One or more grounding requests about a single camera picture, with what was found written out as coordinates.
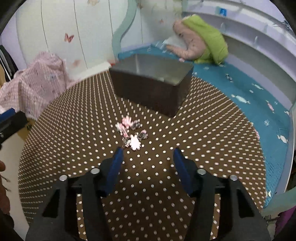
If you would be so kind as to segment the pink checkered cloth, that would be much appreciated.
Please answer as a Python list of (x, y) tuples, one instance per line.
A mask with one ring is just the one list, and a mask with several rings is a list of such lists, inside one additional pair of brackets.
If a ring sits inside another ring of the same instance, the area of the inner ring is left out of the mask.
[(41, 52), (28, 68), (19, 70), (1, 87), (1, 114), (13, 108), (37, 120), (42, 111), (74, 82), (63, 59)]

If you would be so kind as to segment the white pink flower charm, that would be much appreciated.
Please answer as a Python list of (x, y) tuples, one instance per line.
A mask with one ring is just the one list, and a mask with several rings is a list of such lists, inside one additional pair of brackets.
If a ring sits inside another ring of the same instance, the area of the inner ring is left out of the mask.
[(133, 151), (140, 150), (141, 142), (138, 139), (137, 135), (135, 135), (135, 136), (131, 135), (130, 136), (130, 144), (129, 144), (129, 146)]

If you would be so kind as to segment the teal bunk bed frame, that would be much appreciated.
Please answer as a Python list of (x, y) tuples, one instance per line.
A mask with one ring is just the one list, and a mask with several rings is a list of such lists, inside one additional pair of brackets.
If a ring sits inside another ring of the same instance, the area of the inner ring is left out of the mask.
[(118, 60), (118, 54), (121, 52), (121, 39), (130, 29), (136, 13), (137, 13), (137, 1), (128, 0), (125, 18), (123, 19), (120, 26), (116, 29), (112, 37), (112, 50), (113, 50), (115, 60)]

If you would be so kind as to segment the green blanket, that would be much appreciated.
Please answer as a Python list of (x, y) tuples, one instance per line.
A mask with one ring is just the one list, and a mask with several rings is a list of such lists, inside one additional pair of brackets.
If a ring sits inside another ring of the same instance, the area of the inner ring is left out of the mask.
[(206, 48), (195, 63), (215, 63), (220, 65), (228, 56), (228, 45), (222, 33), (205, 22), (199, 15), (191, 15), (182, 19), (183, 24), (195, 32), (204, 41)]

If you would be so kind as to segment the teal candy print mattress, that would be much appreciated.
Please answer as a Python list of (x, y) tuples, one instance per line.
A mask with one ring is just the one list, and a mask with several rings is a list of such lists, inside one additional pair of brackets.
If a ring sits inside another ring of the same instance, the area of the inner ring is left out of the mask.
[(174, 148), (211, 174), (236, 174), (259, 208), (275, 194), (289, 144), (288, 108), (228, 62), (196, 64), (187, 98), (174, 117), (132, 102), (149, 137), (127, 151), (116, 192), (128, 201), (178, 210), (192, 207), (173, 164)]

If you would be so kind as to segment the white board on box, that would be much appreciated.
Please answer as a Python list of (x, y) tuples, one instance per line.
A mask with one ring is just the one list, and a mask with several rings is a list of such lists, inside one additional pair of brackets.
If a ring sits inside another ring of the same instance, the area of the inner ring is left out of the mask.
[(97, 75), (101, 72), (104, 72), (104, 71), (107, 71), (109, 70), (109, 68), (111, 67), (111, 64), (109, 62), (103, 62), (99, 65), (96, 65), (92, 68), (89, 68), (85, 71), (82, 71), (80, 73), (76, 73), (76, 74), (69, 74), (69, 77), (72, 79), (72, 80), (81, 80), (81, 79), (86, 79), (90, 76), (93, 76), (93, 75)]

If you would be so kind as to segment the brown polka dot tablecloth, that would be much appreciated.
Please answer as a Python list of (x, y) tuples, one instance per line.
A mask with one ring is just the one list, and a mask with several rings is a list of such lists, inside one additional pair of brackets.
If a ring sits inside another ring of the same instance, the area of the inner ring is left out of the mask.
[(60, 175), (81, 176), (122, 146), (115, 125), (139, 120), (148, 137), (126, 148), (118, 181), (103, 199), (114, 240), (183, 240), (193, 214), (173, 150), (214, 176), (236, 175), (257, 208), (265, 204), (265, 159), (239, 107), (213, 85), (193, 77), (189, 94), (170, 118), (116, 96), (108, 72), (69, 88), (41, 113), (26, 139), (18, 171), (23, 213), (32, 223)]

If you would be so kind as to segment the dark metal storage box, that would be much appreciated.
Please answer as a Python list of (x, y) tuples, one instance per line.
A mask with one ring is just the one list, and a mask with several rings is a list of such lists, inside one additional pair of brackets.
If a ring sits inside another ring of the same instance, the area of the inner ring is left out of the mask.
[(109, 72), (117, 96), (174, 117), (189, 93), (193, 69), (189, 62), (134, 54)]

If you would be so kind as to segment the pink quilted jacket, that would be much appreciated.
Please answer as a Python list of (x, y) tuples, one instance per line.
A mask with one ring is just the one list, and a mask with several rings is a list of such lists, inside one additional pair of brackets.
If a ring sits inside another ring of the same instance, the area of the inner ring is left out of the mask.
[(176, 20), (174, 22), (173, 30), (184, 40), (187, 49), (173, 45), (166, 45), (166, 48), (170, 52), (184, 60), (197, 60), (204, 54), (207, 47), (204, 40), (193, 30), (184, 25), (181, 20)]

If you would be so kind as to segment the black white charm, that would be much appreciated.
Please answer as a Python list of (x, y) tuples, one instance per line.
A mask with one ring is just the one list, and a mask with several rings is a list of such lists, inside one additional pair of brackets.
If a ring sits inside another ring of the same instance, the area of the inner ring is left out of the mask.
[(131, 125), (130, 125), (130, 129), (131, 129), (132, 131), (139, 129), (140, 127), (141, 127), (141, 123), (140, 123), (139, 120), (135, 120), (135, 121), (133, 121), (133, 122), (131, 123)]

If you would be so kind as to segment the white pillow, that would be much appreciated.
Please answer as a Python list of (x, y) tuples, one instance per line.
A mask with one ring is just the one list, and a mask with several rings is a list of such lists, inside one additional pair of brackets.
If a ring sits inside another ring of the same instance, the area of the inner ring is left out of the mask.
[(163, 44), (165, 45), (165, 47), (167, 49), (171, 49), (171, 48), (182, 48), (182, 49), (185, 49), (186, 48), (186, 44), (183, 41), (183, 39), (180, 38), (177, 35), (170, 36), (168, 39), (166, 39), (165, 41), (163, 41)]

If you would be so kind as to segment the grey black small charm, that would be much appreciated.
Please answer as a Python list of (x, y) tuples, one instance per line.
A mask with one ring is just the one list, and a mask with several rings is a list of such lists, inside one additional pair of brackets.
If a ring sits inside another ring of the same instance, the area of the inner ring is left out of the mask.
[(148, 133), (146, 130), (142, 130), (139, 134), (138, 134), (138, 139), (141, 140), (145, 140), (148, 138)]

